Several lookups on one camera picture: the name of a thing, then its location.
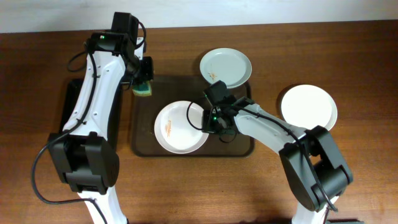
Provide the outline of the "pale grey plate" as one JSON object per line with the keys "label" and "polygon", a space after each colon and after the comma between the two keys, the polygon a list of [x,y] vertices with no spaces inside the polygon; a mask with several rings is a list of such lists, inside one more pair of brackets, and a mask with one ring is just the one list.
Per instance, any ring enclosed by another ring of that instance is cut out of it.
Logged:
{"label": "pale grey plate", "polygon": [[236,49],[218,48],[202,57],[200,73],[210,85],[222,81],[228,89],[232,89],[249,80],[252,64],[246,55]]}

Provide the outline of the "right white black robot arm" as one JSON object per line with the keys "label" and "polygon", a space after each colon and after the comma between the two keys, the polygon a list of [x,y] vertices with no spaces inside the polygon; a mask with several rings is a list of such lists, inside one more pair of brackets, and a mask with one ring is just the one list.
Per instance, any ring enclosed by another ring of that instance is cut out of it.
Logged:
{"label": "right white black robot arm", "polygon": [[292,223],[328,223],[335,202],[353,182],[353,173],[330,132],[321,126],[299,128],[265,112],[247,97],[236,99],[217,81],[204,90],[211,105],[201,131],[222,136],[242,134],[263,143],[280,157],[290,190],[298,201]]}

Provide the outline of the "white plate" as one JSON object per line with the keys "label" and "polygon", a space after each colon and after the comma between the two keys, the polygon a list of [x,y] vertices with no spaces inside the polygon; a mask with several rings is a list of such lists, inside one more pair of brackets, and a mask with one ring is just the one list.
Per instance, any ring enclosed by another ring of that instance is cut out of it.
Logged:
{"label": "white plate", "polygon": [[157,142],[173,154],[188,154],[206,143],[209,134],[200,130],[203,108],[190,101],[175,101],[157,115],[154,134]]}
{"label": "white plate", "polygon": [[280,100],[280,112],[287,123],[306,129],[322,126],[330,131],[338,118],[334,99],[315,85],[289,88]]}

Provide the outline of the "white plate front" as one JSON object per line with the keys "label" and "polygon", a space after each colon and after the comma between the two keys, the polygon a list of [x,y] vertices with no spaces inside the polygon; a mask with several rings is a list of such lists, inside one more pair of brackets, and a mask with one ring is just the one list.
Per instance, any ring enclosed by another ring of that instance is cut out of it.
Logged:
{"label": "white plate front", "polygon": [[200,130],[203,108],[190,101],[175,101],[157,115],[154,134],[157,142],[173,154],[188,154],[206,143],[209,134]]}

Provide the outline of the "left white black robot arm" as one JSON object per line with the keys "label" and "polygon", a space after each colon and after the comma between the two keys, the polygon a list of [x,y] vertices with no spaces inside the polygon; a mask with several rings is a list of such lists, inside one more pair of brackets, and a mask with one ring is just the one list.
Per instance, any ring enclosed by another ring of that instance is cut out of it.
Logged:
{"label": "left white black robot arm", "polygon": [[49,136],[55,170],[78,194],[94,223],[127,223],[116,194],[119,157],[116,153],[123,85],[137,95],[151,94],[154,77],[143,23],[128,12],[115,12],[109,30],[95,32],[85,42],[85,77],[75,106],[59,133]]}

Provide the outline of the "green yellow sponge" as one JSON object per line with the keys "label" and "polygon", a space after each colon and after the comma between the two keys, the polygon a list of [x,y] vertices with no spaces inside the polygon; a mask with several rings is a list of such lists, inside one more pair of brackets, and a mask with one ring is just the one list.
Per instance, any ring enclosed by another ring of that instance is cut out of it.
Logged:
{"label": "green yellow sponge", "polygon": [[152,88],[150,82],[144,82],[132,87],[132,92],[135,96],[145,97],[152,95]]}

